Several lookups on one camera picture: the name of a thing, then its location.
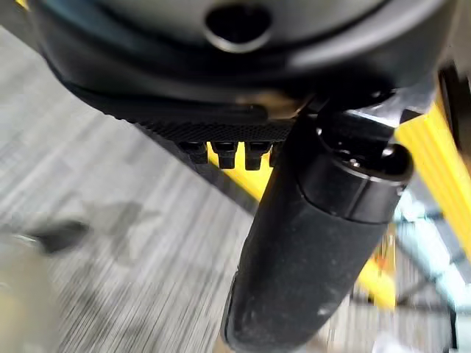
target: floor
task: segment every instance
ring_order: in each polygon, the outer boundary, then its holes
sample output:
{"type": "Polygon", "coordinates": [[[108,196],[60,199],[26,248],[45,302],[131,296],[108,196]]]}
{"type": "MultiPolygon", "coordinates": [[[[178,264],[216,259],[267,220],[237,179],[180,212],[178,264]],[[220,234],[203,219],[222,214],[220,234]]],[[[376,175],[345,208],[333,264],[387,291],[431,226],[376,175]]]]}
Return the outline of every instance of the floor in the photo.
{"type": "MultiPolygon", "coordinates": [[[[57,351],[212,352],[251,201],[85,106],[2,27],[0,70],[1,227],[58,218],[93,227],[79,247],[48,259],[57,351]]],[[[424,353],[451,341],[446,313],[386,313],[347,298],[306,352],[370,352],[381,332],[424,353]]]]}

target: rubber grip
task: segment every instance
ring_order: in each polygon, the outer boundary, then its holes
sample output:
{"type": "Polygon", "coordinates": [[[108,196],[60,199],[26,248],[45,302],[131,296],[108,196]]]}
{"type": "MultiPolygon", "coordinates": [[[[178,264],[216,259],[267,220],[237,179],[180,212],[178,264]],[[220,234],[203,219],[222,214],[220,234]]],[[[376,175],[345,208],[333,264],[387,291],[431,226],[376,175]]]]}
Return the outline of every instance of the rubber grip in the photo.
{"type": "Polygon", "coordinates": [[[403,169],[378,164],[397,172],[391,181],[339,163],[302,136],[310,128],[302,122],[290,135],[242,250],[222,324],[237,353],[292,352],[312,338],[354,285],[411,176],[400,146],[391,162],[403,169]]]}
{"type": "Polygon", "coordinates": [[[336,311],[387,224],[329,215],[277,168],[241,254],[223,327],[235,352],[291,352],[336,311]]]}

